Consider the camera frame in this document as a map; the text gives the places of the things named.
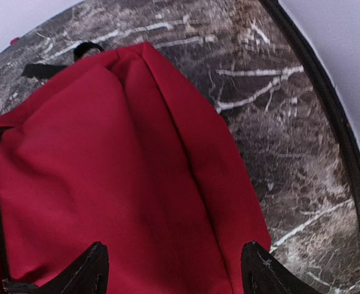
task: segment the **dark marble surface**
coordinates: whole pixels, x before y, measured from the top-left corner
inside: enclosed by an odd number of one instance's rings
[[[71,64],[83,40],[150,41],[214,104],[248,167],[273,254],[322,293],[360,292],[360,240],[339,145],[299,61],[252,0],[91,0],[0,54],[0,115],[43,81],[29,62]]]

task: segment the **red backpack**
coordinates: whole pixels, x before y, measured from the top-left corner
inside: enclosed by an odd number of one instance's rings
[[[0,293],[243,293],[250,241],[269,249],[225,122],[149,43],[0,117]]]

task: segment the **white vein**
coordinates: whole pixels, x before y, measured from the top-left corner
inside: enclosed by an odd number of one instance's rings
[[[318,278],[316,275],[314,275],[311,272],[307,272],[307,275],[310,276],[315,281],[319,282],[320,284],[323,284],[323,285],[328,286],[328,287],[332,287],[330,284],[328,284],[327,282],[325,282],[322,279]]]
[[[39,33],[39,32],[36,32],[36,34],[37,34],[39,37],[46,38],[44,35],[42,35],[42,34]]]
[[[347,291],[347,289],[342,289],[342,288],[337,288],[337,287],[332,286],[331,284],[327,283],[326,281],[323,281],[322,279],[320,279],[318,276],[316,276],[315,274],[313,274],[311,272],[307,272],[307,275],[310,276],[315,281],[319,282],[320,284],[330,287],[330,291],[333,290],[335,294],[340,294],[343,291]],[[348,290],[352,291],[355,288],[360,288],[360,280],[355,285],[352,285],[350,288],[348,288]]]
[[[257,90],[256,92],[254,92],[251,96],[236,101],[236,102],[221,102],[218,101],[216,103],[216,112],[221,113],[223,110],[230,110],[236,107],[241,107],[244,106],[245,104],[249,104],[249,103],[253,103],[254,101],[256,101],[256,99],[267,93],[268,91],[270,91],[272,88],[280,85],[280,83],[284,80],[288,80],[290,76],[292,76],[295,73],[299,73],[299,72],[304,72],[304,68],[302,66],[296,66],[296,67],[289,67],[289,68],[285,68],[283,70],[281,70],[282,75],[279,77],[275,77],[272,79],[272,81],[270,81],[267,85],[265,85],[265,87]]]
[[[285,67],[284,69],[255,69],[255,70],[224,70],[218,69],[216,73],[219,75],[228,75],[230,77],[273,77],[275,75],[288,75],[292,71],[303,71],[302,66]]]
[[[161,19],[164,18],[164,15],[161,14],[161,13],[158,13],[158,14],[156,14],[154,17],[155,17],[156,20],[161,20]]]
[[[293,237],[295,234],[301,232],[304,230],[304,228],[308,227],[310,224],[317,221],[319,218],[324,216],[325,214],[329,214],[343,206],[346,206],[347,204],[352,204],[352,199],[346,200],[344,202],[339,203],[338,205],[335,205],[333,207],[330,207],[328,209],[320,210],[315,213],[315,216],[311,217],[309,220],[304,222],[303,224],[298,225],[296,228],[285,234],[282,238],[280,238],[278,241],[274,242],[273,249],[270,252],[273,252],[277,249],[277,247],[281,246],[284,242],[286,242],[288,239]]]
[[[187,23],[189,23],[190,22],[190,15],[189,14],[186,14],[186,15],[184,15],[183,17],[182,17],[182,22],[183,23],[185,23],[185,24],[187,24]]]
[[[108,39],[111,38],[115,38],[115,37],[127,37],[130,34],[134,33],[134,32],[145,32],[145,31],[152,31],[154,29],[160,29],[160,28],[166,28],[167,30],[171,30],[174,28],[174,26],[176,25],[181,25],[183,24],[182,20],[177,20],[177,21],[162,21],[159,23],[154,23],[154,24],[150,24],[148,26],[141,26],[138,28],[132,28],[132,29],[127,29],[125,31],[121,31],[119,29],[115,29],[114,31],[108,32],[107,34],[104,34],[102,36],[96,37],[92,40],[90,40],[93,43],[99,43],[99,42],[103,42],[106,41]],[[42,62],[45,61],[49,61],[52,59],[55,59],[65,53],[67,53],[68,51],[71,51],[72,49],[76,48],[77,46],[79,46],[82,42],[85,42],[86,40],[78,40],[75,41],[73,44],[63,48],[62,50],[56,52],[53,55],[47,56],[46,58],[44,58],[43,60],[41,60]]]
[[[255,22],[251,24],[251,29],[255,30],[255,32],[262,38],[263,42],[266,44],[271,44],[270,39],[266,36],[266,34],[256,25]]]
[[[278,86],[273,87],[273,88],[270,89],[270,99],[268,99],[268,102],[267,102],[266,108],[264,109],[264,112],[268,112],[268,108],[270,107],[272,98],[273,98],[273,96],[274,96],[274,92],[275,92],[276,90],[279,90],[279,89],[280,89],[280,85],[278,85]]]
[[[191,37],[191,38],[187,38],[187,39],[182,39],[182,40],[175,40],[175,41],[170,41],[170,42],[163,42],[163,43],[158,43],[156,45],[154,45],[154,47],[156,49],[162,48],[162,47],[173,47],[173,46],[177,46],[177,45],[184,45],[184,44],[189,44],[189,43],[200,43],[203,44],[204,42],[215,42],[216,41],[216,36],[215,35],[207,35],[205,37],[201,37],[201,36],[196,36],[196,37]]]
[[[53,48],[53,43],[51,43],[45,50],[44,54],[48,53]]]

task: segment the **black frame edge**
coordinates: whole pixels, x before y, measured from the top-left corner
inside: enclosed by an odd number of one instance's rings
[[[278,1],[259,1],[291,45],[291,48],[312,82],[324,108],[332,131],[340,145],[340,153],[348,172],[350,189],[356,205],[360,231],[360,152],[339,97],[313,48]]]

